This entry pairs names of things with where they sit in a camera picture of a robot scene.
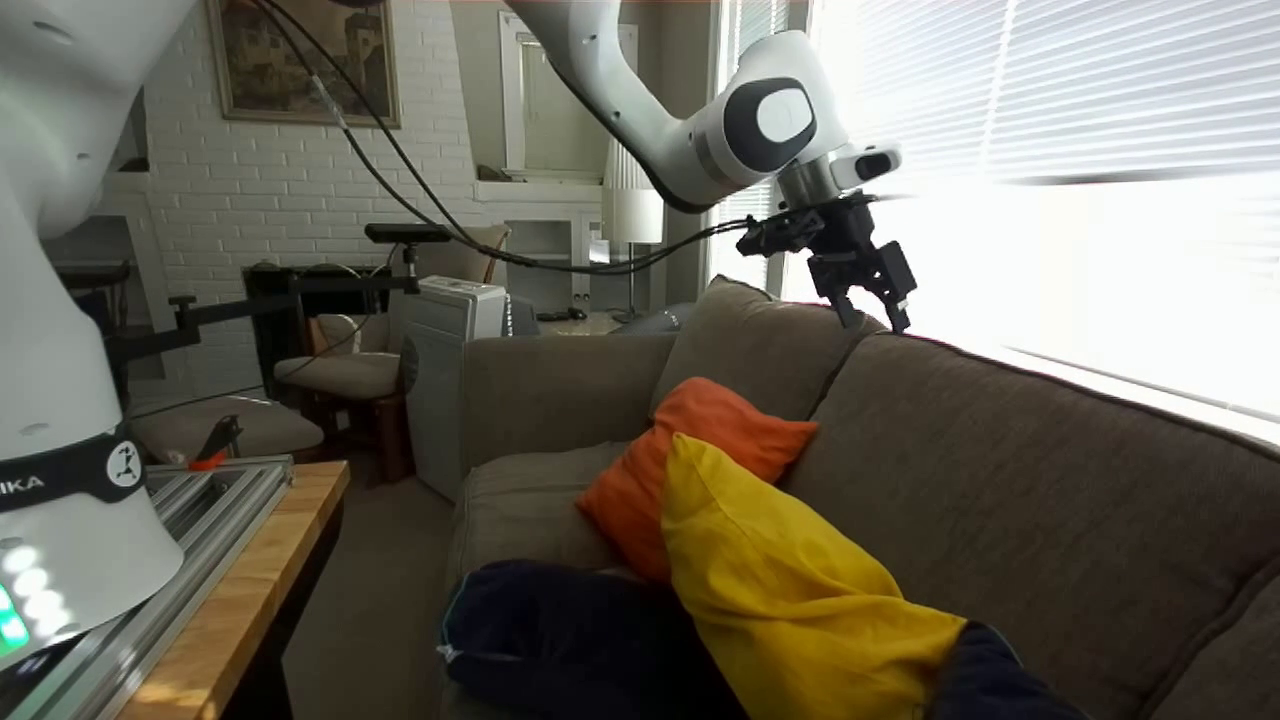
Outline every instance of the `couch cushion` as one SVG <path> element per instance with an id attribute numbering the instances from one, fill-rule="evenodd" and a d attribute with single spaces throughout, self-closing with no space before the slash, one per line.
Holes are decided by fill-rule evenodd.
<path id="1" fill-rule="evenodd" d="M 194 458 L 216 420 L 235 417 L 239 457 L 292 457 L 323 441 L 323 426 L 289 403 L 258 397 L 220 397 L 148 412 L 130 422 L 136 444 L 160 458 Z"/>
<path id="2" fill-rule="evenodd" d="M 283 355 L 271 366 L 277 384 L 313 387 L 344 398 L 385 398 L 398 384 L 398 352 L 349 355 Z"/>
<path id="3" fill-rule="evenodd" d="M 707 376 L 761 412 L 806 417 L 848 349 L 868 330 L 877 330 L 877 318 L 840 329 L 825 305 L 778 305 L 761 287 L 716 274 L 678 329 L 653 403 L 678 379 Z"/>
<path id="4" fill-rule="evenodd" d="M 1280 717 L 1280 574 L 1175 674 L 1154 720 Z"/>
<path id="5" fill-rule="evenodd" d="M 1096 717 L 1280 556 L 1276 457 L 945 345 L 862 340 L 815 422 L 786 488 Z"/>
<path id="6" fill-rule="evenodd" d="M 481 464 L 454 500 L 447 589 L 493 560 L 549 560 L 566 569 L 615 564 L 577 495 L 623 444 L 525 452 Z"/>

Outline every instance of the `orange pillow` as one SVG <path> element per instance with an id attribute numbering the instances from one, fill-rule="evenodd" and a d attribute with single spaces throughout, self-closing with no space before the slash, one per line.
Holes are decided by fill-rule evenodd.
<path id="1" fill-rule="evenodd" d="M 653 426 L 635 444 L 629 444 L 629 452 L 612 458 L 577 500 L 577 507 L 623 556 L 623 564 L 654 583 L 669 583 L 660 512 L 674 430 L 716 444 L 740 466 L 777 485 L 815 435 L 815 422 L 766 417 L 731 387 L 704 376 L 689 376 L 684 384 L 674 384 L 653 412 Z"/>

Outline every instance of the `floor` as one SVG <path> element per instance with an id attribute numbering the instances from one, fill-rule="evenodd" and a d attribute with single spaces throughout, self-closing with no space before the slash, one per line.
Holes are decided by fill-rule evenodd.
<path id="1" fill-rule="evenodd" d="M 283 650 L 296 720 L 435 717 L 429 673 L 435 602 L 445 594 L 447 503 L 420 481 L 357 481 L 344 535 Z"/>

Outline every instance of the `black cable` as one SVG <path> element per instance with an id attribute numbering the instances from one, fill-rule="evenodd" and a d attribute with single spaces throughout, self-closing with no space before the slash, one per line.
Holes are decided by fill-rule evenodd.
<path id="1" fill-rule="evenodd" d="M 447 218 L 447 229 L 460 235 L 460 243 L 468 243 L 471 253 L 481 257 L 493 257 L 493 261 L 503 261 L 503 265 L 514 265 L 514 268 L 543 268 L 543 272 L 585 272 L 585 274 L 631 274 L 631 272 L 642 272 L 669 257 L 674 257 L 678 247 L 689 243 L 700 243 L 707 235 L 718 235 L 718 230 L 735 230 L 735 229 L 756 229 L 753 214 L 744 218 L 722 218 L 722 223 L 713 223 L 713 229 L 700 229 L 684 240 L 673 240 L 673 243 L 660 243 L 654 253 L 642 253 L 635 261 L 612 261 L 612 265 L 572 265 L 572 261 L 532 261 L 532 257 L 514 257 L 514 253 L 503 253 L 503 247 L 486 247 L 481 243 L 453 210 L 447 205 L 435 196 L 435 186 L 420 176 L 420 166 L 408 161 L 408 153 L 398 146 L 397 132 L 385 122 L 385 115 L 371 107 L 371 99 L 365 97 L 365 89 L 338 69 L 338 58 L 313 36 L 307 22 L 301 22 L 289 9 L 280 9 L 277 0 L 255 0 L 255 9 L 277 22 L 277 32 L 283 36 L 289 52 L 307 69 L 307 76 L 314 78 L 314 92 L 323 97 L 323 102 L 332 102 L 335 112 L 335 122 L 344 132 L 344 141 L 351 143 L 357 161 L 365 165 L 365 173 L 405 207 L 412 210 L 416 218 L 432 223 L 429 210 L 420 210 L 416 205 L 408 205 L 385 176 L 379 166 L 369 161 L 369 153 L 359 146 L 357 132 L 344 122 L 335 99 L 326 97 L 321 73 L 313 69 L 313 58 L 301 52 L 301 42 L 292 38 L 292 32 L 280 22 L 280 14 L 326 58 L 326 69 L 349 85 L 349 92 L 359 99 L 359 107 L 371 115 L 371 122 L 379 126 L 379 135 L 390 143 L 390 153 L 398 154 L 398 165 L 408 166 L 408 176 L 416 178 L 420 191 L 429 191 L 429 199 L 435 205 L 435 210 Z"/>

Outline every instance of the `green light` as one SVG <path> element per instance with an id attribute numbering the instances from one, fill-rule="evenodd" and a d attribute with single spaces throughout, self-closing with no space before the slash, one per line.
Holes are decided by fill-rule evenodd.
<path id="1" fill-rule="evenodd" d="M 31 643 L 25 615 L 10 607 L 6 589 L 0 589 L 0 656 L 17 656 Z"/>

